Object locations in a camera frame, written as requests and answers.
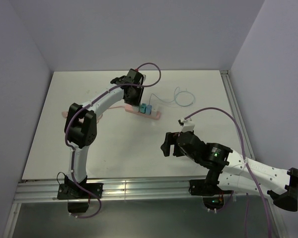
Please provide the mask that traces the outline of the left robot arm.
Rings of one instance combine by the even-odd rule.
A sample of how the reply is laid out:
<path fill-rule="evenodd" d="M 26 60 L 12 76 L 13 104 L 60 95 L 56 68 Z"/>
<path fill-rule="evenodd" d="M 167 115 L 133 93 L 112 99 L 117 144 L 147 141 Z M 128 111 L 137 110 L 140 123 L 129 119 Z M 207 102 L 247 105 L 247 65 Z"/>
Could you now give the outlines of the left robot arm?
<path fill-rule="evenodd" d="M 130 69 L 127 75 L 116 77 L 110 86 L 95 98 L 83 103 L 73 103 L 69 107 L 65 125 L 65 142 L 70 148 L 70 168 L 67 177 L 72 183 L 69 193 L 75 198 L 85 196 L 87 186 L 86 162 L 90 145 L 97 136 L 97 120 L 116 102 L 138 106 L 143 93 L 145 76 L 136 69 Z"/>

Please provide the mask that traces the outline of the light blue charger plug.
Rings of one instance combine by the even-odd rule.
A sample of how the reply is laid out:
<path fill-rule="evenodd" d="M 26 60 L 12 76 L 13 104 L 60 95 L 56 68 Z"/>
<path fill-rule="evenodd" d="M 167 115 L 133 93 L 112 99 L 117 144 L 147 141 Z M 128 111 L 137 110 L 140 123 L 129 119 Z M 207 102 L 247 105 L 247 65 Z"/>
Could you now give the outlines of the light blue charger plug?
<path fill-rule="evenodd" d="M 151 112 L 152 112 L 152 105 L 147 104 L 145 114 L 146 115 L 151 115 Z"/>

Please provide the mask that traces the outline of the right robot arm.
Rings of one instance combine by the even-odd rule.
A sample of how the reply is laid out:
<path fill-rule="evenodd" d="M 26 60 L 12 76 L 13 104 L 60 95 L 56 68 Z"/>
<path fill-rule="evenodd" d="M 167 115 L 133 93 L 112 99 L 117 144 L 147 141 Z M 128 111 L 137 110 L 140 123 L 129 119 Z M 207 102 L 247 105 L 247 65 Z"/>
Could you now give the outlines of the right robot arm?
<path fill-rule="evenodd" d="M 263 195 L 283 210 L 298 210 L 298 169 L 271 167 L 218 143 L 205 143 L 193 132 L 168 132 L 161 145 L 164 156 L 186 156 L 208 169 L 205 179 L 189 182 L 193 196 L 215 196 L 232 191 Z"/>

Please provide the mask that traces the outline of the teal charger plug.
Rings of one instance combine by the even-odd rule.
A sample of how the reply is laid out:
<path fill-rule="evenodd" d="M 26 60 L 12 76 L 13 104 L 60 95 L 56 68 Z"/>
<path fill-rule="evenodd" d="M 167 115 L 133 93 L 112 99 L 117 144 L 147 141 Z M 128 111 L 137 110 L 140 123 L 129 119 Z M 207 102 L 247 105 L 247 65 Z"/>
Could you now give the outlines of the teal charger plug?
<path fill-rule="evenodd" d="M 139 108 L 140 113 L 145 114 L 145 112 L 146 112 L 146 106 L 147 106 L 146 103 L 142 103 L 140 105 L 140 108 Z"/>

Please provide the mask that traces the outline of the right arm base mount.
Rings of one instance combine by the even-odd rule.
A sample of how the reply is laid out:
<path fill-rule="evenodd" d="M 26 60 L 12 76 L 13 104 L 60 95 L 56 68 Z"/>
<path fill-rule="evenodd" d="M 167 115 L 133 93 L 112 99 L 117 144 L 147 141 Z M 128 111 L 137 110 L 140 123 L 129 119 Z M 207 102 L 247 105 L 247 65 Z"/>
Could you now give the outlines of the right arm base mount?
<path fill-rule="evenodd" d="M 219 210 L 225 205 L 224 195 L 229 194 L 231 199 L 232 190 L 222 190 L 217 185 L 207 184 L 206 179 L 189 180 L 188 192 L 191 196 L 202 197 L 203 204 L 207 209 Z"/>

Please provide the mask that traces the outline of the silver white charger plug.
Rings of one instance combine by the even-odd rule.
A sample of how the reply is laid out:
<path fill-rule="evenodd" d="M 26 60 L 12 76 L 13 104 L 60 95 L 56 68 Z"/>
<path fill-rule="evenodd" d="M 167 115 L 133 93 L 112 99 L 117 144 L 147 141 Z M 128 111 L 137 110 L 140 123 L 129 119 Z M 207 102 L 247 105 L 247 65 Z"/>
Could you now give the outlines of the silver white charger plug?
<path fill-rule="evenodd" d="M 158 107 L 157 106 L 153 106 L 152 109 L 151 109 L 151 115 L 153 117 L 157 117 L 158 116 Z"/>

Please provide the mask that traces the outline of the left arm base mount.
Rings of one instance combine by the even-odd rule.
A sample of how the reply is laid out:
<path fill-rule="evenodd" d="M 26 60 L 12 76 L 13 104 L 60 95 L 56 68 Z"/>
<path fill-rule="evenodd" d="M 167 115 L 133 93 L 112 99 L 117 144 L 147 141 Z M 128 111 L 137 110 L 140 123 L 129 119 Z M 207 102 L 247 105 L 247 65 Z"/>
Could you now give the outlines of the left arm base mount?
<path fill-rule="evenodd" d="M 73 215 L 81 215 L 85 213 L 90 205 L 91 199 L 100 199 L 103 192 L 103 183 L 88 183 L 85 178 L 79 185 L 79 188 L 67 175 L 63 172 L 57 174 L 57 182 L 59 184 L 57 200 L 68 201 L 68 212 Z"/>

